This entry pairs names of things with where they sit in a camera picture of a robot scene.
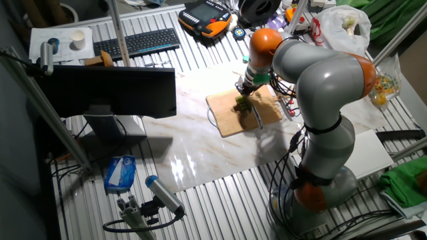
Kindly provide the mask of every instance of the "orange and black controller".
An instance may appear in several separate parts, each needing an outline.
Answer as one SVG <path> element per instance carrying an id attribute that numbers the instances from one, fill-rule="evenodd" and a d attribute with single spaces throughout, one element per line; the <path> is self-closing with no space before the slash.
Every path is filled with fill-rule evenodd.
<path id="1" fill-rule="evenodd" d="M 198 1 L 189 4 L 178 15 L 184 27 L 204 37 L 215 37 L 230 23 L 231 13 L 221 5 L 212 1 Z"/>

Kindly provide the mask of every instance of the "tabletop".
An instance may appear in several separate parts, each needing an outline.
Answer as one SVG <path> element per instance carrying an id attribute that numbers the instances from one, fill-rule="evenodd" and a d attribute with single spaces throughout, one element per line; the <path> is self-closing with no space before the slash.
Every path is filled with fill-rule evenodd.
<path id="1" fill-rule="evenodd" d="M 179 49 L 131 59 L 132 66 L 144 67 L 151 63 L 170 61 L 164 67 L 174 67 L 177 74 L 186 74 L 192 70 L 237 61 L 244 55 L 248 55 L 249 37 L 246 37 L 244 41 L 235 41 L 231 33 L 223 33 L 224 36 L 218 39 L 205 40 L 209 44 L 195 41 L 182 30 L 177 21 L 177 14 L 183 8 L 183 5 L 178 5 L 131 13 L 121 17 L 125 35 L 173 27 L 181 41 Z M 305 10 L 304 15 L 311 21 L 312 15 L 308 11 Z M 116 38 L 110 18 L 95 19 L 62 27 L 72 26 L 90 27 L 93 30 L 95 42 Z M 123 62 L 115 62 L 115 65 L 123 66 Z M 386 124 L 375 131 L 417 129 L 411 114 L 399 97 L 391 100 L 388 108 L 381 111 L 381 115 L 385 118 Z M 143 119 L 137 116 L 132 116 L 132 118 L 146 133 L 148 132 Z M 74 133 L 78 133 L 84 124 L 85 119 L 81 116 L 71 117 L 67 120 L 68 128 Z M 90 127 L 87 127 L 84 134 L 90 131 Z M 387 141 L 384 147 L 388 152 L 397 152 L 413 142 L 415 140 Z M 70 239 L 139 239 L 135 233 L 115 234 L 102 229 L 104 223 L 120 219 L 119 209 L 116 205 L 119 198 L 127 199 L 129 195 L 135 195 L 137 201 L 143 203 L 150 201 L 153 197 L 151 191 L 144 185 L 144 180 L 148 175 L 158 174 L 158 166 L 153 160 L 149 140 L 146 139 L 132 147 L 128 154 L 134 155 L 137 163 L 135 182 L 128 193 L 106 194 L 103 188 L 104 169 L 100 169 L 98 166 L 94 166 L 93 175 L 76 172 L 66 175 L 60 185 L 53 181 L 63 239 L 67 238 L 66 232 Z M 422 155 L 421 152 L 414 153 L 412 156 L 399 160 L 394 166 Z M 72 164 L 74 162 L 70 159 L 60 163 L 58 167 Z M 267 183 L 273 178 L 274 184 L 278 185 L 280 180 L 278 174 L 272 176 L 276 164 L 277 162 L 272 162 L 252 167 L 177 192 L 177 197 L 185 205 L 187 217 L 172 226 L 154 231 L 156 237 L 158 239 L 283 238 L 287 232 L 271 223 L 268 211 Z M 289 183 L 296 177 L 292 163 L 289 162 L 287 166 L 281 164 L 280 168 L 283 167 L 285 167 L 284 182 Z M 335 226 L 354 216 L 369 211 L 388 209 L 383 200 L 379 198 L 378 190 L 375 188 L 381 174 L 383 171 L 361 180 L 358 192 L 354 197 L 345 204 L 323 213 L 327 224 L 306 237 L 326 234 Z M 62 214 L 58 187 L 63 193 L 65 215 Z M 167 209 L 161 209 L 159 219 L 161 223 L 167 223 L 172 216 Z M 364 226 L 361 231 L 368 231 L 394 220 L 393 218 L 379 219 L 369 226 Z M 119 227 L 125 228 L 126 226 L 120 224 Z"/>

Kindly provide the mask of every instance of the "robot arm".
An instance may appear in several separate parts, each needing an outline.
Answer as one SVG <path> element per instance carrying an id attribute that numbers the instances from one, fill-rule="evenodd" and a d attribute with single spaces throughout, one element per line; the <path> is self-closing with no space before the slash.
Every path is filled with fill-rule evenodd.
<path id="1" fill-rule="evenodd" d="M 240 93 L 247 94 L 254 89 L 258 84 L 253 81 L 256 74 L 267 73 L 271 62 L 279 77 L 296 84 L 298 105 L 309 139 L 297 169 L 298 179 L 292 187 L 303 208 L 319 213 L 341 204 L 356 189 L 356 177 L 344 167 L 354 148 L 355 133 L 352 123 L 340 115 L 340 109 L 370 92 L 376 78 L 375 68 L 363 57 L 297 40 L 279 41 L 280 46 L 268 50 L 268 55 L 266 49 L 278 42 L 274 37 L 272 44 L 264 45 L 259 52 L 254 37 L 271 39 L 276 36 L 271 31 L 254 33 L 244 90 Z"/>

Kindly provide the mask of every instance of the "marble surface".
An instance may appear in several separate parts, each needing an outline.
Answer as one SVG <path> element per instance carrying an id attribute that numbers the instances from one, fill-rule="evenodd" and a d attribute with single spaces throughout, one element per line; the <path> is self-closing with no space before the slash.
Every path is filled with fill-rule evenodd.
<path id="1" fill-rule="evenodd" d="M 173 192 L 282 158 L 290 139 L 302 127 L 302 119 L 284 117 L 262 130 L 220 136 L 207 119 L 205 98 L 234 88 L 245 69 L 245 64 L 232 62 L 177 74 L 177 115 L 143 117 L 157 174 Z M 343 107 L 342 114 L 354 124 L 356 134 L 386 123 L 367 99 Z"/>

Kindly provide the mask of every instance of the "tissue box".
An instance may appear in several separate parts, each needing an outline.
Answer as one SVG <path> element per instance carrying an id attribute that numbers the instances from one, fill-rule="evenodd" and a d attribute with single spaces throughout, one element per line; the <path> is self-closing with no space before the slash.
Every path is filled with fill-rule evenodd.
<path id="1" fill-rule="evenodd" d="M 105 190 L 129 191 L 135 178 L 135 170 L 134 156 L 125 155 L 111 158 L 104 179 Z"/>

